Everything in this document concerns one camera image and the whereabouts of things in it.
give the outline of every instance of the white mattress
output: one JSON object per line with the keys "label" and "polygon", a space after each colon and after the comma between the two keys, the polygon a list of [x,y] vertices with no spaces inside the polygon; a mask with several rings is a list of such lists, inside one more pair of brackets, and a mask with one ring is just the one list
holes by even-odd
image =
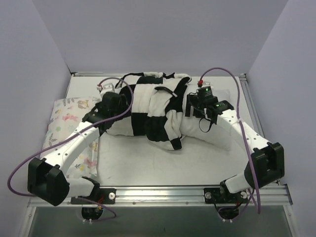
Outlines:
{"label": "white mattress", "polygon": [[[72,77],[67,98],[99,97],[96,84],[103,78]],[[193,77],[191,83],[197,81],[198,77]],[[229,89],[231,103],[236,106],[237,89],[231,77],[205,77],[204,81],[216,89]],[[253,127],[240,90],[240,116]],[[98,181],[104,186],[216,185],[243,171],[247,164],[245,151],[234,141],[230,152],[189,137],[183,139],[182,150],[172,152],[156,147],[145,137],[103,134],[99,144]]]}

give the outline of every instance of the robotic arm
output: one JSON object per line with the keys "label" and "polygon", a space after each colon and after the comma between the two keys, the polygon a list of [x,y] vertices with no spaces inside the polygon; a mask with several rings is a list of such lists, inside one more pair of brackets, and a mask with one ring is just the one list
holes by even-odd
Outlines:
{"label": "robotic arm", "polygon": [[[245,149],[244,137],[237,113],[227,101],[220,101],[213,96],[210,86],[197,89],[197,94],[188,95],[189,106],[193,107],[193,116],[206,118],[226,130],[237,143]],[[284,149],[280,143],[272,144],[261,137],[247,123],[242,121],[247,145],[252,152],[251,159],[254,164],[259,188],[276,181],[284,176]],[[243,172],[220,183],[221,194],[228,197],[255,188],[249,162]]]}
{"label": "robotic arm", "polygon": [[28,191],[41,199],[58,206],[68,197],[87,197],[98,200],[99,183],[82,177],[66,179],[65,174],[74,160],[94,140],[100,137],[116,120],[93,126],[96,122],[122,114],[128,109],[124,95],[114,93],[112,84],[101,91],[102,101],[87,113],[82,122],[69,136],[73,137],[83,129],[91,127],[77,137],[56,148],[42,159],[33,158],[28,168]]}

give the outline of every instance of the floral pillow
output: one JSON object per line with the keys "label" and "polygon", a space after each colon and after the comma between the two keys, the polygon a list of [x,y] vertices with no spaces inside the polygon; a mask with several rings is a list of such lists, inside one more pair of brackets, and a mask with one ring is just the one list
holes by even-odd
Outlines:
{"label": "floral pillow", "polygon": [[[55,101],[43,148],[65,140],[77,128],[83,116],[99,101],[94,97],[66,98]],[[97,161],[98,140],[92,142],[83,150],[68,169],[66,177],[80,178],[86,176],[95,178],[97,176]]]}

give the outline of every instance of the checkered fabric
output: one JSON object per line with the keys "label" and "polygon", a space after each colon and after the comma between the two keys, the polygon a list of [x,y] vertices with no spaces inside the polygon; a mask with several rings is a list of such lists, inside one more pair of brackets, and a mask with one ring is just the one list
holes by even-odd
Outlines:
{"label": "checkered fabric", "polygon": [[[166,150],[182,148],[180,124],[183,96],[191,77],[187,74],[129,73],[122,77],[133,90],[131,112],[114,122],[107,133],[147,138]],[[131,102],[127,86],[119,82],[116,90]]]}

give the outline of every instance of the lavender wall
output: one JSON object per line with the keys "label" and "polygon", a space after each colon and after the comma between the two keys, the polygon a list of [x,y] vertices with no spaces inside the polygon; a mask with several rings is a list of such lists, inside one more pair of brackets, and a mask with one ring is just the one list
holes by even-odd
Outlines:
{"label": "lavender wall", "polygon": [[316,236],[315,12],[315,0],[289,0],[249,72],[264,133],[285,148],[302,236]]}
{"label": "lavender wall", "polygon": [[[0,236],[18,235],[28,198],[10,172],[42,146],[53,101],[70,74],[31,0],[0,2]],[[26,168],[13,180],[26,192]]]}
{"label": "lavender wall", "polygon": [[72,72],[201,75],[248,72],[287,0],[33,2]]}

